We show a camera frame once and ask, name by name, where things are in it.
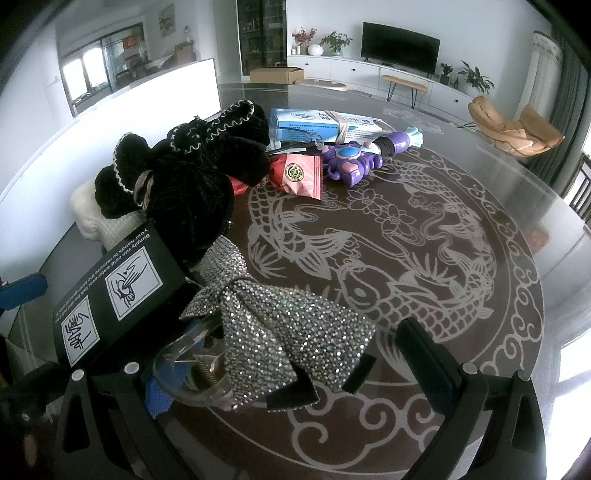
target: rhinestone bow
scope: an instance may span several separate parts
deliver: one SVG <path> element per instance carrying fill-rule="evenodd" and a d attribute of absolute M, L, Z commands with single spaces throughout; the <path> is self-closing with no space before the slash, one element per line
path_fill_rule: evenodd
<path fill-rule="evenodd" d="M 365 316 L 294 288 L 261 285 L 236 245 L 220 236 L 199 265 L 207 282 L 181 320 L 222 313 L 226 375 L 236 405 L 296 380 L 290 361 L 339 391 L 375 326 Z"/>

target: round table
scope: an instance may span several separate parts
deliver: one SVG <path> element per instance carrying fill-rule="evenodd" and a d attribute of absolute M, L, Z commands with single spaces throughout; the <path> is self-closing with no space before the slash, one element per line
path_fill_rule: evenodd
<path fill-rule="evenodd" d="M 531 373 L 546 433 L 548 479 L 558 479 L 591 436 L 585 397 L 591 361 L 591 233 L 519 165 L 472 131 L 404 106 L 303 86 L 220 86 L 271 108 L 322 109 L 419 128 L 423 148 L 387 159 L 357 186 L 324 180 L 322 200 L 263 185 L 236 198 L 228 237 L 262 283 L 308 289 L 377 322 L 377 359 L 355 395 L 317 385 L 321 402 L 283 413 L 263 404 L 224 413 L 174 403 L 158 417 L 201 478 L 394 479 L 419 457 L 442 417 L 431 410 L 393 343 L 417 317 L 459 362 L 483 372 Z M 41 272 L 47 294 L 21 308 L 9 339 L 55 361 L 51 310 L 100 258 L 75 225 Z M 476 452 L 475 429 L 457 473 Z"/>

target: white cabinet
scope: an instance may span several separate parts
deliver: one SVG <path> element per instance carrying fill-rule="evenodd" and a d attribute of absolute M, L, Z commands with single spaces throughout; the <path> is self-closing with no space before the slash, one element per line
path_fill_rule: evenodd
<path fill-rule="evenodd" d="M 305 77 L 323 80 L 337 80 L 332 78 L 330 72 L 330 59 L 313 56 L 289 56 L 287 64 L 290 67 L 299 67 L 304 70 Z"/>
<path fill-rule="evenodd" d="M 468 103 L 472 98 L 420 75 L 360 60 L 338 57 L 289 55 L 287 56 L 287 64 L 291 67 L 304 69 L 306 78 L 342 82 L 350 90 L 361 90 L 384 100 L 388 95 L 390 82 L 382 80 L 382 75 L 419 83 L 427 87 L 428 92 L 419 91 L 417 93 L 415 108 L 443 116 L 456 124 L 472 121 L 470 113 L 468 113 Z M 398 85 L 394 90 L 392 101 L 410 107 L 411 89 L 404 85 Z"/>
<path fill-rule="evenodd" d="M 354 61 L 331 60 L 330 78 L 337 82 L 378 88 L 379 67 Z"/>
<path fill-rule="evenodd" d="M 461 118 L 466 122 L 472 121 L 468 112 L 468 103 L 472 101 L 470 97 L 440 83 L 432 83 L 431 90 L 429 106 Z"/>

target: purple toy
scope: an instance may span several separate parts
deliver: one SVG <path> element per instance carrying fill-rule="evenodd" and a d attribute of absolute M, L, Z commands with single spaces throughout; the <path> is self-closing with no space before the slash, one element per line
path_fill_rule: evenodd
<path fill-rule="evenodd" d="M 406 132 L 393 132 L 379 137 L 375 142 L 363 146 L 355 141 L 346 145 L 325 145 L 321 150 L 324 169 L 333 180 L 343 180 L 349 187 L 356 185 L 370 170 L 381 168 L 381 155 L 392 156 L 408 147 L 420 147 L 423 134 L 417 128 L 409 127 Z"/>

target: wooden bench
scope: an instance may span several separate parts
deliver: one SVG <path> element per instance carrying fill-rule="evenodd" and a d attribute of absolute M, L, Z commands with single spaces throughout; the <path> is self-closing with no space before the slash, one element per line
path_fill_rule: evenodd
<path fill-rule="evenodd" d="M 427 93 L 429 89 L 426 85 L 422 85 L 421 83 L 411 82 L 409 80 L 399 79 L 397 77 L 392 77 L 391 75 L 382 75 L 382 80 L 386 82 L 390 82 L 390 86 L 388 87 L 388 102 L 392 100 L 392 95 L 394 95 L 394 89 L 396 85 L 404 85 L 405 87 L 409 87 L 410 90 L 410 108 L 414 110 L 414 105 L 417 103 L 417 95 L 420 92 Z"/>

